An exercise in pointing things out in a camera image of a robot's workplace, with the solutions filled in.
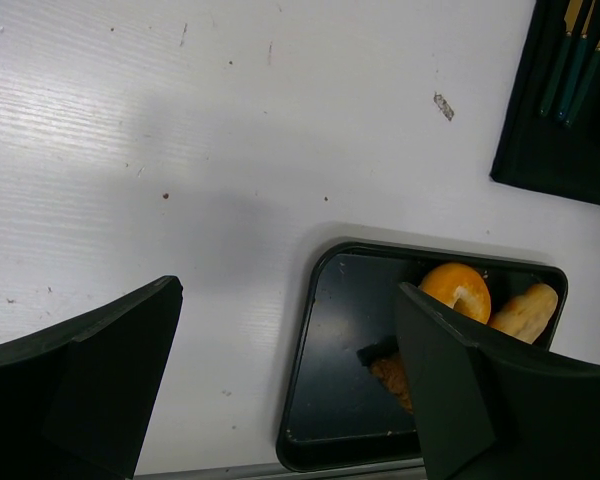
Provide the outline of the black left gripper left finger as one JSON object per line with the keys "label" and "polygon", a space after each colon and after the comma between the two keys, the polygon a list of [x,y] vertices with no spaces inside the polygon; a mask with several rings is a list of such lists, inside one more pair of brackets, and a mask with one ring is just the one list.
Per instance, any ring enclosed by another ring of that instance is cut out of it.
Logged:
{"label": "black left gripper left finger", "polygon": [[163,276],[0,344],[0,479],[131,479],[183,302]]}

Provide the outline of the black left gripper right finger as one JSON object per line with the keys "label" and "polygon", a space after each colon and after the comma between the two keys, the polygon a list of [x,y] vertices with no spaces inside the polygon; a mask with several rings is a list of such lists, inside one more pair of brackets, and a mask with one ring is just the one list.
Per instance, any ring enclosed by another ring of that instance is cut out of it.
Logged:
{"label": "black left gripper right finger", "polygon": [[430,479],[600,479],[600,365],[525,344],[408,283],[396,335]]}

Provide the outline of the brown chocolate croissant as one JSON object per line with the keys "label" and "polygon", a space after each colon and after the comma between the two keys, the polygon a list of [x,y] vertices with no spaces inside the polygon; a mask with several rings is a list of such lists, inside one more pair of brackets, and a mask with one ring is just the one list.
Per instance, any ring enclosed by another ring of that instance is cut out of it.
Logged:
{"label": "brown chocolate croissant", "polygon": [[388,336],[356,352],[360,363],[391,393],[409,414],[413,405],[398,342]]}

